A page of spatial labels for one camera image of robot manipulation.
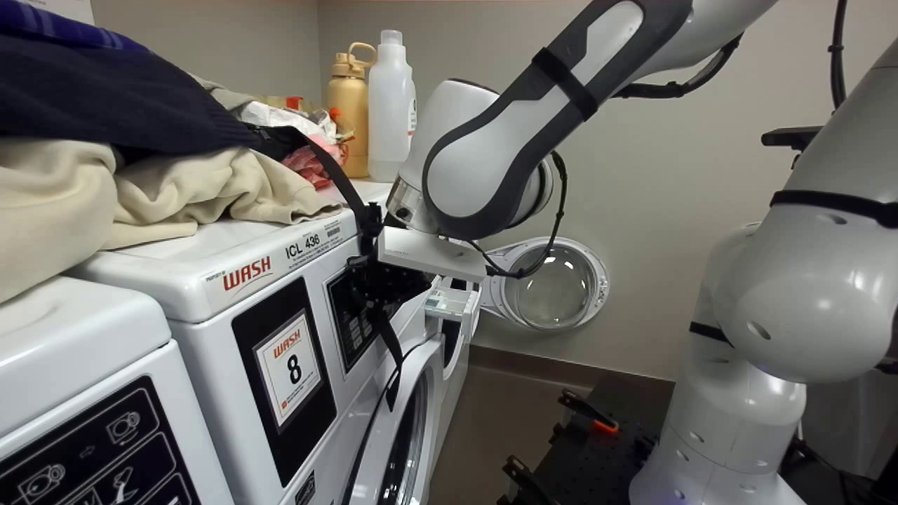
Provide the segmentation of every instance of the beige towel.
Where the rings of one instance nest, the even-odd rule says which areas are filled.
[[[0,141],[0,302],[105,247],[114,170],[101,144]]]
[[[107,250],[191,236],[223,215],[289,224],[325,204],[307,180],[254,149],[151,158],[121,169],[116,186]]]

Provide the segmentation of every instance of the white wall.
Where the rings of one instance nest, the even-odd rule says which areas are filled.
[[[334,50],[408,34],[419,96],[446,76],[508,85],[585,0],[323,0],[323,76]],[[613,271],[598,323],[564,337],[523,337],[494,323],[478,343],[644,376],[675,376],[703,263],[729,231],[759,222],[790,177],[791,153],[760,132],[829,118],[833,0],[781,0],[708,89],[682,102],[614,102],[564,146],[572,170],[561,228]],[[849,82],[898,34],[896,0],[856,0],[849,17]],[[536,236],[550,214],[502,236]]]
[[[231,89],[320,104],[318,0],[92,0],[92,12]]]

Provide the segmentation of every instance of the washer door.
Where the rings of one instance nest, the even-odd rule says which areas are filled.
[[[544,254],[548,236],[492,250],[502,270],[526,270]],[[603,309],[610,275],[572,239],[557,239],[554,254],[527,277],[490,277],[484,312],[536,332],[581,327]]]
[[[393,410],[387,399],[379,405],[359,459],[355,505],[426,501],[446,392],[440,347],[440,343],[422,343],[403,365]]]

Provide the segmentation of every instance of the bottle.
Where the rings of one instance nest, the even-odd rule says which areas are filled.
[[[377,65],[369,72],[369,170],[397,180],[411,153],[415,124],[415,82],[403,31],[382,31]]]
[[[346,54],[337,54],[328,82],[328,111],[337,124],[342,170],[352,180],[369,180],[369,85],[366,72],[370,59],[359,59],[359,50],[375,55],[375,44],[352,41]]]

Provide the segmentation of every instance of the white washing machine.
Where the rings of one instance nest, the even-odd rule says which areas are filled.
[[[167,316],[137,291],[48,280],[0,305],[3,505],[231,505]]]
[[[379,198],[387,186],[362,186]],[[352,210],[292,228],[217,222],[191,239],[105,252],[76,271],[161,301],[241,505],[337,501],[386,361],[342,277]]]
[[[433,288],[393,313],[403,369],[386,360],[382,396],[355,462],[355,505],[425,505],[459,396],[469,372],[469,344],[481,316],[481,285],[435,277]]]

